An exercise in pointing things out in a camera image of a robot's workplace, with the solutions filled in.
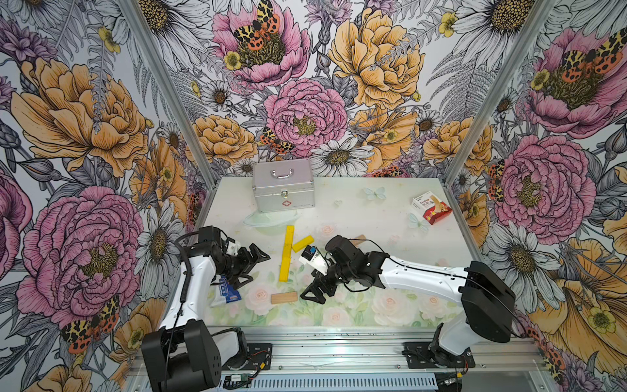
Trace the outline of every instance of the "pink peony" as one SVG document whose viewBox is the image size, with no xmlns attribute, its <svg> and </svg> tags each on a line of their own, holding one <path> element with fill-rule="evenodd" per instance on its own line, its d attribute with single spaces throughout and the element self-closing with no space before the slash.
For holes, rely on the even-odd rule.
<svg viewBox="0 0 627 392">
<path fill-rule="evenodd" d="M 593 73 L 573 83 L 562 79 L 566 71 L 562 66 L 564 53 L 572 50 L 588 53 L 608 40 L 607 35 L 598 40 L 594 35 L 584 36 L 582 30 L 575 33 L 566 29 L 544 51 L 544 59 L 534 65 L 536 74 L 530 95 L 518 105 L 533 124 L 583 139 L 606 127 L 627 109 L 626 58 L 604 75 Z"/>
<path fill-rule="evenodd" d="M 505 160 L 498 219 L 533 231 L 541 244 L 565 240 L 592 211 L 596 188 L 587 165 L 581 146 L 564 136 L 523 137 Z"/>
<path fill-rule="evenodd" d="M 89 320 L 118 295 L 128 304 L 139 287 L 137 237 L 144 229 L 135 207 L 113 189 L 91 186 L 41 210 L 24 236 L 18 309 L 43 314 L 63 327 Z"/>
<path fill-rule="evenodd" d="M 0 279 L 19 253 L 19 234 L 33 217 L 31 201 L 15 180 L 0 170 Z"/>
<path fill-rule="evenodd" d="M 292 154 L 296 157 L 310 156 L 311 149 L 331 139 L 341 139 L 346 131 L 342 97 L 314 80 L 289 81 L 264 105 L 268 111 L 267 126 L 279 139 L 295 146 Z"/>
<path fill-rule="evenodd" d="M 229 52 L 238 59 L 231 66 L 233 74 L 244 88 L 263 90 L 267 86 L 279 86 L 291 78 L 297 78 L 307 68 L 311 39 L 307 29 L 303 31 L 294 23 L 294 17 L 289 8 L 285 12 L 272 1 L 274 13 L 278 15 L 280 27 L 278 34 L 272 36 L 271 41 L 265 41 L 264 47 L 257 51 L 249 50 L 233 36 L 233 32 L 242 26 L 251 26 L 257 19 L 257 7 L 247 13 L 241 10 L 235 15 L 230 10 L 213 16 L 211 26 L 214 38 L 218 44 L 214 47 L 216 56 L 225 57 Z"/>
</svg>

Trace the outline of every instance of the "wooden block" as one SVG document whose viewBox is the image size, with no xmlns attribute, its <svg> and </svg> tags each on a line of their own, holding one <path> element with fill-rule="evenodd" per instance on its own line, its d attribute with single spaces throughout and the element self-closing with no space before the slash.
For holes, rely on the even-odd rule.
<svg viewBox="0 0 627 392">
<path fill-rule="evenodd" d="M 366 236 L 362 234 L 362 235 L 359 235 L 359 236 L 355 237 L 355 239 L 351 240 L 350 243 L 355 245 L 355 246 L 359 246 L 359 244 L 361 244 L 365 240 L 366 240 Z"/>
<path fill-rule="evenodd" d="M 298 293 L 296 293 L 296 291 L 290 291 L 289 293 L 272 294 L 270 296 L 270 303 L 273 305 L 296 301 L 298 301 Z"/>
</svg>

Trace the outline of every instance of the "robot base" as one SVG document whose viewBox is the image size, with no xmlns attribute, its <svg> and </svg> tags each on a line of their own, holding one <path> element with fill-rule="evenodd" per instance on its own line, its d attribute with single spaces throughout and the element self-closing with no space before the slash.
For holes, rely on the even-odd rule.
<svg viewBox="0 0 627 392">
<path fill-rule="evenodd" d="M 466 367 L 466 363 L 468 363 L 468 368 L 475 367 L 475 360 L 472 357 L 472 353 L 470 352 L 470 348 L 466 349 L 466 351 L 457 357 L 452 357 L 448 362 L 438 362 L 437 366 L 433 362 L 433 355 L 429 350 L 429 345 L 431 342 L 405 342 L 405 350 L 414 351 L 419 354 L 418 357 L 415 355 L 407 355 L 407 366 L 410 369 L 434 369 L 438 367 L 446 367 L 450 369 L 459 369 L 463 370 Z"/>
</svg>

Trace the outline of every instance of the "white table surface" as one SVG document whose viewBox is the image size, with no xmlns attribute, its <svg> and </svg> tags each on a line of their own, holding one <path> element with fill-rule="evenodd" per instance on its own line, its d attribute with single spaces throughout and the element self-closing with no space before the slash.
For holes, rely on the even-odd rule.
<svg viewBox="0 0 627 392">
<path fill-rule="evenodd" d="M 223 177 L 205 225 L 221 228 L 242 246 L 255 243 L 271 259 L 251 272 L 255 281 L 240 288 L 242 300 L 208 308 L 205 321 L 216 326 L 423 326 L 434 327 L 454 317 L 461 309 L 434 297 L 407 290 L 372 288 L 353 294 L 338 287 L 325 305 L 300 300 L 271 305 L 270 295 L 297 291 L 312 281 L 310 266 L 292 252 L 290 278 L 278 282 L 285 227 L 257 230 L 243 224 L 256 210 L 251 177 Z M 315 178 L 315 207 L 300 209 L 294 222 L 294 243 L 308 235 L 324 248 L 339 234 L 346 238 L 365 235 L 385 252 L 405 260 L 452 267 L 465 267 L 472 256 L 455 217 L 450 214 L 428 232 L 409 227 L 411 199 L 427 191 L 451 205 L 439 180 L 432 178 Z M 368 200 L 363 188 L 385 187 L 386 199 Z M 371 243 L 360 245 L 364 252 L 376 250 Z M 214 297 L 209 295 L 210 304 Z"/>
</svg>

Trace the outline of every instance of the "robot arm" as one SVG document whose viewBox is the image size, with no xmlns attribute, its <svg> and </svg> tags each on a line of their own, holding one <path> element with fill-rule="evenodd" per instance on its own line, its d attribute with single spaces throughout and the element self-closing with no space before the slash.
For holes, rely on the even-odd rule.
<svg viewBox="0 0 627 392">
<path fill-rule="evenodd" d="M 390 256 L 384 252 L 363 254 L 348 239 L 336 236 L 326 245 L 331 260 L 315 270 L 313 282 L 301 298 L 324 304 L 338 285 L 353 280 L 365 287 L 406 289 L 433 295 L 462 306 L 464 312 L 440 324 L 429 346 L 431 360 L 447 366 L 468 346 L 485 338 L 509 342 L 515 295 L 484 263 L 469 267 L 435 267 Z M 304 259 L 321 265 L 320 252 L 308 246 Z"/>
<path fill-rule="evenodd" d="M 204 325 L 203 312 L 217 275 L 238 289 L 250 282 L 248 273 L 270 257 L 255 244 L 250 251 L 213 226 L 201 228 L 198 242 L 181 247 L 181 277 L 171 305 L 158 331 L 142 342 L 142 355 L 153 392 L 202 391 L 216 387 L 224 364 L 237 368 L 248 357 L 241 329 L 213 335 Z M 170 358 L 179 344 L 186 352 Z"/>
</svg>

